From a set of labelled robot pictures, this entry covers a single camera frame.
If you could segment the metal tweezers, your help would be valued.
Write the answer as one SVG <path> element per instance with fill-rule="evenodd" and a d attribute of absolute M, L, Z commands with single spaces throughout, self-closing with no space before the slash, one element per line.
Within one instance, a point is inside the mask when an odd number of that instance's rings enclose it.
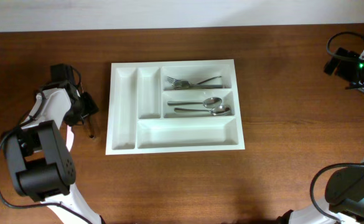
<path fill-rule="evenodd" d="M 88 137 L 91 139 L 95 138 L 95 130 L 90 120 L 90 116 L 95 111 L 95 106 L 93 99 L 91 98 L 88 92 L 85 92 L 83 89 L 83 85 L 80 85 L 81 89 L 81 99 L 83 102 L 83 112 L 82 112 L 82 119 L 85 131 L 88 134 Z"/>

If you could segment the fork black handle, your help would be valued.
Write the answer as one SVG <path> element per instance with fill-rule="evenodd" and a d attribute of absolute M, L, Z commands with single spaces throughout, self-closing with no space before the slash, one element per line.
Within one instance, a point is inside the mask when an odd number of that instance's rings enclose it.
<path fill-rule="evenodd" d="M 221 78 L 221 76 L 217 76 L 217 77 L 212 77 L 212 78 L 209 78 L 209 79 L 206 79 L 204 81 L 201 81 L 201 82 L 198 82 L 198 83 L 192 83 L 192 84 L 198 84 L 198 85 L 205 85 L 205 83 L 209 82 L 209 81 L 212 81 L 212 80 L 215 80 L 217 78 Z"/>

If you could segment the large spoon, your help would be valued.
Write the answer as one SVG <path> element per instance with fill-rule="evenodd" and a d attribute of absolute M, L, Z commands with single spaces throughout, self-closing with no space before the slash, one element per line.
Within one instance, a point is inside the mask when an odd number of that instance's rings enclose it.
<path fill-rule="evenodd" d="M 187 108 L 174 108 L 176 113 L 187 113 L 187 112 L 208 112 L 212 116 L 223 116 L 231 113 L 231 108 L 229 106 L 220 105 L 210 110 L 196 110 Z"/>
<path fill-rule="evenodd" d="M 218 97 L 210 97 L 203 101 L 168 101 L 168 106 L 183 106 L 183 105 L 202 105 L 205 108 L 215 108 L 220 106 L 223 100 Z"/>

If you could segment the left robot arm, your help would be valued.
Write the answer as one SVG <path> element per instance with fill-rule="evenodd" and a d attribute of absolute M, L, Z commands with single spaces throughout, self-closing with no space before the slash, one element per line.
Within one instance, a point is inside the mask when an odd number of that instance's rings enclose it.
<path fill-rule="evenodd" d="M 52 65 L 50 77 L 37 89 L 33 108 L 0 141 L 15 191 L 33 202 L 11 204 L 1 190 L 0 201 L 13 209 L 48 207 L 63 223 L 104 223 L 77 188 L 70 153 L 75 139 L 72 128 L 83 126 L 93 138 L 90 117 L 99 109 L 84 91 L 75 67 Z"/>

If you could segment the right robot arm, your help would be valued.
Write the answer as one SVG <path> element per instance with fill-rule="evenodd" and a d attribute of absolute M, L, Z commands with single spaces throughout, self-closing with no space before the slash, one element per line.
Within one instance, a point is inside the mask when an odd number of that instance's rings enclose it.
<path fill-rule="evenodd" d="M 349 82 L 350 89 L 364 92 L 364 51 L 337 49 L 324 72 L 336 74 Z M 309 207 L 290 210 L 277 223 L 364 223 L 364 158 L 360 163 L 332 164 L 318 171 L 309 195 Z"/>

